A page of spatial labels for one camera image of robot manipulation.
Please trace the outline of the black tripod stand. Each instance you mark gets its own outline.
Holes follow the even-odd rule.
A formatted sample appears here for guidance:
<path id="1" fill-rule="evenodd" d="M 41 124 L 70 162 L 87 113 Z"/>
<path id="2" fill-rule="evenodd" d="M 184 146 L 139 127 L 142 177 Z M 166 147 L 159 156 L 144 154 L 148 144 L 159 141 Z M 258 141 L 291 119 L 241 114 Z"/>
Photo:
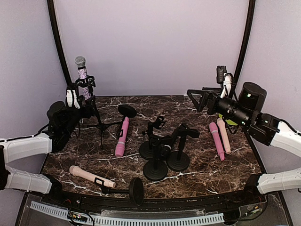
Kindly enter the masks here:
<path id="1" fill-rule="evenodd" d="M 94 78 L 94 76 L 91 76 L 91 75 L 88 75 L 88 76 L 89 76 L 89 79 L 91 81 L 91 85 L 92 85 L 91 88 L 93 89 L 94 87 L 96 87 L 95 78 Z M 78 101 L 79 101 L 79 104 L 85 102 L 83 94 L 79 96 Z M 93 107 L 94 107 L 94 116 L 97 118 L 98 123 L 96 125 L 87 125 L 87 127 L 88 128 L 96 127 L 96 128 L 98 128 L 100 130 L 100 134 L 101 134 L 101 148 L 102 148 L 103 147 L 103 143 L 102 143 L 103 133 L 108 129 L 108 127 L 110 127 L 112 125 L 120 125 L 120 121 L 113 122 L 113 123 L 104 123 L 104 122 L 102 122 L 101 118 L 100 118 L 99 111 L 97 109 L 97 106 L 95 105 Z"/>

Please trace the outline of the black stand holding small pink microphone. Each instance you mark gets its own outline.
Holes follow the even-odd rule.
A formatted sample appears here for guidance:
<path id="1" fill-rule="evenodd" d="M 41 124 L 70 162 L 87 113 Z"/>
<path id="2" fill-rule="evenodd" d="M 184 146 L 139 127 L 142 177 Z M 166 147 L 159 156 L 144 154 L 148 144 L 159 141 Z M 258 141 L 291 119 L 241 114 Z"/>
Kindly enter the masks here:
<path id="1" fill-rule="evenodd" d="M 123 125 L 123 122 L 125 121 L 125 118 L 128 117 L 128 118 L 134 118 L 136 115 L 137 115 L 137 111 L 129 106 L 129 105 L 119 105 L 118 106 L 118 111 L 121 115 L 123 115 L 123 118 L 120 122 L 120 126 L 119 126 L 119 129 L 117 131 L 117 136 L 118 138 L 120 138 L 122 136 L 122 125 Z"/>

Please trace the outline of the large pink microphone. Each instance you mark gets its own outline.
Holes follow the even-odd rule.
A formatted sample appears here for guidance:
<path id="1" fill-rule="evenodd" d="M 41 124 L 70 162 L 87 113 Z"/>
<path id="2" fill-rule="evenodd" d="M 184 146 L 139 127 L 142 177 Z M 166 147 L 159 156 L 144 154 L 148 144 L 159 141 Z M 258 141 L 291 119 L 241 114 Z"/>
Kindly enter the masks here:
<path id="1" fill-rule="evenodd" d="M 220 160 L 224 161 L 225 160 L 224 149 L 223 149 L 223 146 L 222 146 L 222 142 L 221 142 L 221 139 L 220 139 L 220 136 L 219 136 L 218 127 L 217 127 L 216 123 L 211 122 L 209 124 L 209 129 L 210 129 L 210 132 L 213 136 L 214 143 L 215 143 L 215 146 L 216 146 L 216 150 L 217 150 L 217 153 L 220 157 Z"/>

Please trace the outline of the beige microphone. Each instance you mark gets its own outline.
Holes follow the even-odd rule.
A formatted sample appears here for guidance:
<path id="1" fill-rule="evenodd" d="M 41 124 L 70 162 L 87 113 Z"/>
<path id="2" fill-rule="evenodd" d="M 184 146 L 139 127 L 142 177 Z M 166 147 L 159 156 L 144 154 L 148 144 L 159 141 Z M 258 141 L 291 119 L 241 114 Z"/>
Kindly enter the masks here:
<path id="1" fill-rule="evenodd" d="M 102 185 L 102 186 L 109 187 L 109 188 L 115 188 L 115 186 L 116 186 L 116 183 L 114 181 L 103 178 L 98 175 L 95 175 L 93 173 L 87 172 L 87 171 L 81 169 L 79 166 L 75 166 L 75 165 L 70 166 L 69 172 L 76 177 L 81 177 L 81 178 L 87 179 L 98 185 Z"/>
<path id="2" fill-rule="evenodd" d="M 222 141 L 223 141 L 225 152 L 226 152 L 226 154 L 230 154 L 231 153 L 230 142 L 229 142 L 229 138 L 228 138 L 228 133 L 226 131 L 225 122 L 223 121 L 222 118 L 217 119 L 217 126 L 219 127 L 219 130 L 220 130 L 220 133 L 222 136 Z"/>

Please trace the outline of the purple glitter microphone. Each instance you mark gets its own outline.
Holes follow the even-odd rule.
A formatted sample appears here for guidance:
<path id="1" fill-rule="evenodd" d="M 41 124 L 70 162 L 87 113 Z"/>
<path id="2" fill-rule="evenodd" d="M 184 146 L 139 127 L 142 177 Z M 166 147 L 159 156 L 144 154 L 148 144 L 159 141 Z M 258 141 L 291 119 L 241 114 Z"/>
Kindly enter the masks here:
<path id="1" fill-rule="evenodd" d="M 91 81 L 87 74 L 86 60 L 83 56 L 77 56 L 75 58 L 75 64 L 78 69 L 79 78 L 76 80 L 76 83 L 83 89 L 83 96 L 85 100 L 88 100 L 92 97 Z"/>

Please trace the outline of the small pink microphone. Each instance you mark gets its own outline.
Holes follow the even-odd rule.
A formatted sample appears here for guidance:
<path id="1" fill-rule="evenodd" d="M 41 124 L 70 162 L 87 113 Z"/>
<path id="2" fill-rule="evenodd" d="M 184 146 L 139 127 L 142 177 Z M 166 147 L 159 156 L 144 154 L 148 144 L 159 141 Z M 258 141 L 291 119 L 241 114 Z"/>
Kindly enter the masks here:
<path id="1" fill-rule="evenodd" d="M 129 118 L 126 116 L 123 120 L 118 143 L 115 148 L 116 157 L 123 157 L 124 155 L 128 126 L 129 126 Z"/>

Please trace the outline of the black microphone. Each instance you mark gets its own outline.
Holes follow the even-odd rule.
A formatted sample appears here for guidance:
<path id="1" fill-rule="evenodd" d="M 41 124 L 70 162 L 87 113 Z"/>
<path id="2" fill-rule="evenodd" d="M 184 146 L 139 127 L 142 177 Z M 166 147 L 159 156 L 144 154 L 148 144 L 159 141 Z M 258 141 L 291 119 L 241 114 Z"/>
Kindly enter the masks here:
<path id="1" fill-rule="evenodd" d="M 161 160 L 166 160 L 172 150 L 172 145 L 174 143 L 174 138 L 170 135 L 167 135 L 162 138 L 161 144 L 160 144 L 160 149 L 159 149 L 159 154 L 160 154 L 160 159 Z"/>

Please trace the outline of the black stand with black microphone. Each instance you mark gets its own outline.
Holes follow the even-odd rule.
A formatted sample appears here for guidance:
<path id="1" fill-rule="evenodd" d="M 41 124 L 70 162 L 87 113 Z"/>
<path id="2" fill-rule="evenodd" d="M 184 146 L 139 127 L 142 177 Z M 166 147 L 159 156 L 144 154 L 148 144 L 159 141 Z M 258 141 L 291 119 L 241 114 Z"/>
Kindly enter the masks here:
<path id="1" fill-rule="evenodd" d="M 171 152 L 166 164 L 169 169 L 176 172 L 182 172 L 189 167 L 190 158 L 183 152 L 187 136 L 191 138 L 198 138 L 200 132 L 197 129 L 190 128 L 187 124 L 182 123 L 178 129 L 178 136 L 180 137 L 178 151 Z"/>

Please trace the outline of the black stand holding beige microphone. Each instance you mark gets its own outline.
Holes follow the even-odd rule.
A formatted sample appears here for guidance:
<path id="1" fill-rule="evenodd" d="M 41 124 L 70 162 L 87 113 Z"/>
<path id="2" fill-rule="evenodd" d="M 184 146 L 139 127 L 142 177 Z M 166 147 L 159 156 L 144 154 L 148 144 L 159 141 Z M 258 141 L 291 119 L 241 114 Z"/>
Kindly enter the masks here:
<path id="1" fill-rule="evenodd" d="M 143 135 L 148 135 L 148 141 L 143 142 L 139 147 L 139 154 L 142 158 L 146 160 L 153 159 L 153 148 L 152 144 L 157 137 L 156 135 L 153 136 L 153 129 L 162 129 L 164 124 L 166 123 L 164 116 L 158 116 L 155 121 L 148 122 L 147 130 L 143 131 Z"/>

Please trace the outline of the black round-base desk stand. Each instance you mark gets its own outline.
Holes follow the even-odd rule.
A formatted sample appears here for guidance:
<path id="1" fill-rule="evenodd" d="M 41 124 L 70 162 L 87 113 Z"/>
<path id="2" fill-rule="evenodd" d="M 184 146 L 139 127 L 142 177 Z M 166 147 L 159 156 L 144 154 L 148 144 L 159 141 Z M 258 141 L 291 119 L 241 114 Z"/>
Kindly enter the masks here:
<path id="1" fill-rule="evenodd" d="M 153 144 L 153 159 L 149 160 L 143 167 L 144 176 L 150 181 L 161 181 L 168 174 L 167 165 L 159 159 L 159 149 L 163 137 L 156 137 Z"/>

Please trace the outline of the black front stand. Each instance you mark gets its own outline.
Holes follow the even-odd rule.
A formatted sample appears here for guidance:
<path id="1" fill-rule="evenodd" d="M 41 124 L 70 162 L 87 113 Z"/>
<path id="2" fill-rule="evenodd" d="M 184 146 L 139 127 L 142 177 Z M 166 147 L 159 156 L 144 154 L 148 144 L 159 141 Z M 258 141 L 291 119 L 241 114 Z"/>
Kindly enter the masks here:
<path id="1" fill-rule="evenodd" d="M 99 185 L 104 194 L 129 194 L 131 202 L 136 206 L 141 206 L 144 201 L 144 187 L 140 178 L 133 178 L 128 189 L 113 189 L 103 185 L 103 180 L 95 178 L 94 183 Z"/>

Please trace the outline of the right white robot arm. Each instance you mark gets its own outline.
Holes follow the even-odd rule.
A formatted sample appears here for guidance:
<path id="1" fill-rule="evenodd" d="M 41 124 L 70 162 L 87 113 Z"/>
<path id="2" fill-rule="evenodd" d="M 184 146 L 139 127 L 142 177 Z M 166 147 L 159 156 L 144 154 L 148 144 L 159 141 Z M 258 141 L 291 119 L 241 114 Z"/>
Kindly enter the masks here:
<path id="1" fill-rule="evenodd" d="M 205 90 L 189 89 L 187 95 L 198 112 L 207 107 L 209 115 L 220 113 L 226 120 L 241 126 L 244 132 L 258 142 L 281 148 L 296 156 L 301 155 L 301 133 L 287 121 L 261 112 L 267 91 L 259 85 L 245 82 L 237 101 Z M 299 168 L 274 174 L 253 174 L 245 185 L 246 190 L 240 193 L 240 200 L 250 204 L 258 197 L 258 192 L 267 194 L 300 188 Z"/>

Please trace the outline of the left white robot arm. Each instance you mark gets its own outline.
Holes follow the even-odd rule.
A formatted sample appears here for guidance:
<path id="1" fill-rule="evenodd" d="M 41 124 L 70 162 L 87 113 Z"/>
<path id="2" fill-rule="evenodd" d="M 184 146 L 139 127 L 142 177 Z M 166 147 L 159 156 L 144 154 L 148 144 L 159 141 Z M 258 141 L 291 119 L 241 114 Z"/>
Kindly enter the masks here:
<path id="1" fill-rule="evenodd" d="M 48 194 L 56 205 L 66 202 L 66 194 L 59 188 L 60 182 L 52 176 L 33 174 L 14 169 L 8 164 L 22 158 L 61 151 L 71 138 L 72 132 L 82 118 L 95 116 L 97 108 L 95 97 L 86 100 L 76 108 L 63 101 L 53 103 L 47 111 L 48 125 L 35 135 L 4 139 L 0 142 L 0 188 Z"/>

